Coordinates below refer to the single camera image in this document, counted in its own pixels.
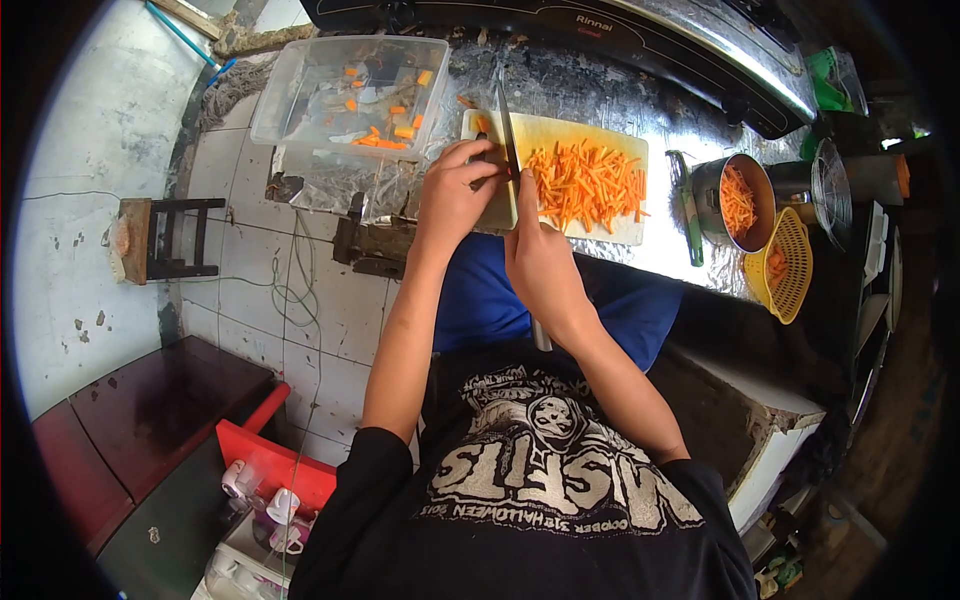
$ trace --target gas stove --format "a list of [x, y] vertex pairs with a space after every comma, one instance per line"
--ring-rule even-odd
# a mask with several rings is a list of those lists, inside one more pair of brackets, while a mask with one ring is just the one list
[[775, 0], [301, 0], [322, 30], [486, 27], [673, 81], [777, 139], [816, 118], [796, 28]]

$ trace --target hand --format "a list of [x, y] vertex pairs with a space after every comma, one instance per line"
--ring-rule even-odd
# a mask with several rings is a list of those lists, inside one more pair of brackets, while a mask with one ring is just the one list
[[504, 239], [507, 277], [550, 337], [576, 354], [576, 347], [602, 325], [566, 237], [537, 216], [537, 183], [530, 169], [520, 174], [516, 216], [516, 227]]
[[[496, 186], [503, 182], [503, 167], [482, 160], [467, 164], [467, 160], [495, 147], [486, 139], [459, 141], [444, 148], [430, 165], [423, 176], [415, 238], [421, 256], [446, 264], [476, 225]], [[482, 178], [488, 179], [476, 191], [470, 188]]]

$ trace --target mop head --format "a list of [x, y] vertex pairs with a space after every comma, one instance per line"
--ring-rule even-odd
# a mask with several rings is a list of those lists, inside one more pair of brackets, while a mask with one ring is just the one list
[[276, 58], [261, 62], [239, 60], [208, 87], [202, 102], [200, 131], [223, 125], [224, 117], [238, 102], [266, 87], [274, 60]]

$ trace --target mop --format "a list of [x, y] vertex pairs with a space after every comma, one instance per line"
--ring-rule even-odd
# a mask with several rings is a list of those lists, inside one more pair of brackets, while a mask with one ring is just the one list
[[230, 59], [223, 66], [220, 66], [216, 60], [204, 53], [197, 44], [193, 43], [176, 25], [171, 23], [170, 19], [160, 12], [153, 2], [148, 1], [144, 4], [147, 5], [148, 11], [169, 27], [207, 64], [217, 69], [217, 73], [206, 84], [202, 104], [203, 113], [200, 115], [201, 131], [207, 131], [211, 127], [222, 125], [223, 118], [238, 102], [266, 87], [270, 69], [274, 66], [274, 60], [237, 62], [237, 59]]

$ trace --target red pipe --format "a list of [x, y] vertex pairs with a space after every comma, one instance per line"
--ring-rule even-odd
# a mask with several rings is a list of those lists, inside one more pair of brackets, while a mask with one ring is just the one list
[[289, 395], [290, 386], [281, 381], [280, 384], [270, 392], [267, 399], [253, 411], [253, 414], [250, 415], [247, 422], [243, 424], [243, 428], [251, 433], [260, 433], [263, 426], [266, 425], [270, 417], [274, 415], [276, 409], [283, 405], [283, 400], [287, 399]]

